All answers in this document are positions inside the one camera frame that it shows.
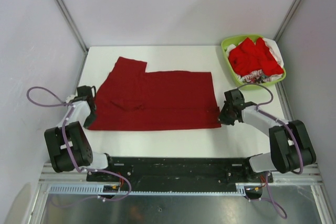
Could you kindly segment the dark red t-shirt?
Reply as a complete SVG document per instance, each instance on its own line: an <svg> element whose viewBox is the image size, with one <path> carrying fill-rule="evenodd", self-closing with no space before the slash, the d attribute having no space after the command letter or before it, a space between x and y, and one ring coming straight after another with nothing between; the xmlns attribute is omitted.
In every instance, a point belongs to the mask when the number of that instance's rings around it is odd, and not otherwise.
<svg viewBox="0 0 336 224"><path fill-rule="evenodd" d="M147 72L119 57L95 98L92 131L215 129L219 107L210 72Z"/></svg>

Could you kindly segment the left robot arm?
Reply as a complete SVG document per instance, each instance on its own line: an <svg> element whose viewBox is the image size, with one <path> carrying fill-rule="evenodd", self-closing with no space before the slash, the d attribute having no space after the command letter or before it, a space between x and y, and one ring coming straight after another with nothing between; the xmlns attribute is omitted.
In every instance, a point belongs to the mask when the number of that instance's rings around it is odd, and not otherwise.
<svg viewBox="0 0 336 224"><path fill-rule="evenodd" d="M67 112L57 126L47 129L44 138L51 165L55 172L96 172L105 182L115 178L116 169L109 165L109 155L94 152L85 129L96 119L96 87L80 86L77 95L62 105Z"/></svg>

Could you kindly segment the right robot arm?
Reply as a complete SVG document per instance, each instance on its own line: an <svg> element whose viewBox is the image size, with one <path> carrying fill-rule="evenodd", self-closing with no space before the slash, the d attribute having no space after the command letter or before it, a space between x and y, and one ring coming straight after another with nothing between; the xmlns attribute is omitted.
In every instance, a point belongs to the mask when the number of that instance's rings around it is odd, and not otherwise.
<svg viewBox="0 0 336 224"><path fill-rule="evenodd" d="M222 125L245 123L269 138L270 152L247 158L243 179L254 183L263 172L302 174L305 166L317 160L305 124L300 120L277 118L261 109L262 104L246 102L239 89L224 93L225 101L218 120Z"/></svg>

